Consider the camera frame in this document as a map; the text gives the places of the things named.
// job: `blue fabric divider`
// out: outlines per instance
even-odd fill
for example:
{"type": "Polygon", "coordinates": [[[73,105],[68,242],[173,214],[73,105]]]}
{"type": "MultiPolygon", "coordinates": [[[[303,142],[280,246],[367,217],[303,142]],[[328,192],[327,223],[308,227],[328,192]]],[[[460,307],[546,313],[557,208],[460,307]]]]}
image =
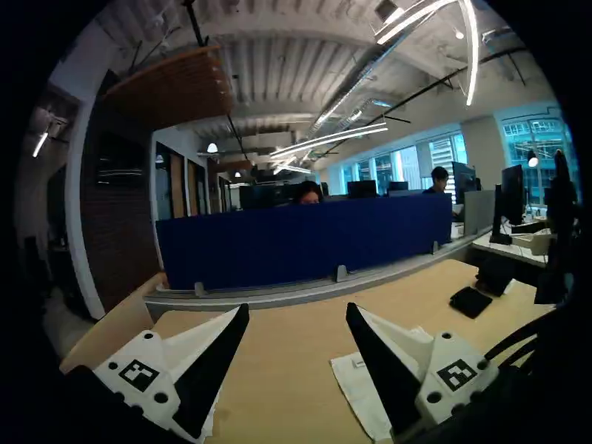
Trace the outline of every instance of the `blue fabric divider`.
{"type": "Polygon", "coordinates": [[[159,221],[171,289],[268,286],[326,278],[428,253],[450,241],[450,195],[292,205],[159,221]]]}

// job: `monitor stand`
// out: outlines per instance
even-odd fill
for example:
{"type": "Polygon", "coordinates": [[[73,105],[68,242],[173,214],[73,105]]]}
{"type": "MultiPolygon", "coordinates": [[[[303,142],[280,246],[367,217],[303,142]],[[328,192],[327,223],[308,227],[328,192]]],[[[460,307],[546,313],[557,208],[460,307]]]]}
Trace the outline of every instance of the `monitor stand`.
{"type": "Polygon", "coordinates": [[[500,232],[502,226],[502,186],[495,186],[495,210],[494,210],[494,229],[491,232],[489,243],[499,243],[501,245],[511,245],[510,235],[504,235],[500,232]]]}

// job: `ceiling duct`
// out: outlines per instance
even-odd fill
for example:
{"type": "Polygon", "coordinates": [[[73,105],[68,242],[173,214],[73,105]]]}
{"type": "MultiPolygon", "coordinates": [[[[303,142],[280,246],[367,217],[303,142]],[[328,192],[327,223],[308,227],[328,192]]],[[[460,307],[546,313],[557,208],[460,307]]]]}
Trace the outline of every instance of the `ceiling duct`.
{"type": "Polygon", "coordinates": [[[397,37],[391,39],[388,44],[375,44],[369,48],[343,80],[337,92],[331,97],[329,102],[327,102],[327,105],[325,105],[318,117],[314,120],[309,128],[307,138],[310,138],[323,126],[328,117],[333,114],[333,112],[349,97],[352,91],[362,83],[364,78],[366,78],[366,76],[370,74],[392,50],[399,46],[399,44],[418,27],[426,23],[434,14],[435,13],[431,13],[423,20],[416,21],[409,25],[397,37]]]}

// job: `desk surface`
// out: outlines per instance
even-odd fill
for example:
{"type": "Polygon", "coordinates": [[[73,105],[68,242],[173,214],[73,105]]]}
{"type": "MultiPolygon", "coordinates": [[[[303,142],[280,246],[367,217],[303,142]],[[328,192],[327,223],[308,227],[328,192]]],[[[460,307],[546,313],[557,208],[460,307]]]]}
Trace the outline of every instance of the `desk surface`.
{"type": "Polygon", "coordinates": [[[529,248],[524,248],[517,245],[501,245],[499,243],[490,243],[490,236],[491,233],[489,232],[473,240],[472,246],[476,249],[492,252],[497,255],[506,256],[507,258],[520,260],[522,262],[545,268],[547,263],[546,256],[534,256],[529,248]]]}
{"type": "MultiPolygon", "coordinates": [[[[274,309],[252,310],[223,383],[215,413],[218,443],[370,443],[333,376],[329,360],[357,351],[346,322],[355,302],[379,316],[428,333],[449,330],[482,352],[551,308],[535,306],[535,288],[514,282],[471,320],[448,306],[474,283],[477,269],[445,260],[413,275],[351,295],[274,309]]],[[[153,330],[173,336],[216,316],[167,312],[153,330]]]]}

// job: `white towel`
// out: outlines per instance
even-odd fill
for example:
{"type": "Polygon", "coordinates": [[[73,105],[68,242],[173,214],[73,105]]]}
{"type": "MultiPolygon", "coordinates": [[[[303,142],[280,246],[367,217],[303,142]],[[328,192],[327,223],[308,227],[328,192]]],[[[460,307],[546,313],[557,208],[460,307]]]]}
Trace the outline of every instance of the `white towel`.
{"type": "Polygon", "coordinates": [[[389,439],[391,422],[362,355],[358,352],[331,359],[331,367],[341,391],[368,436],[375,442],[389,439]]]}

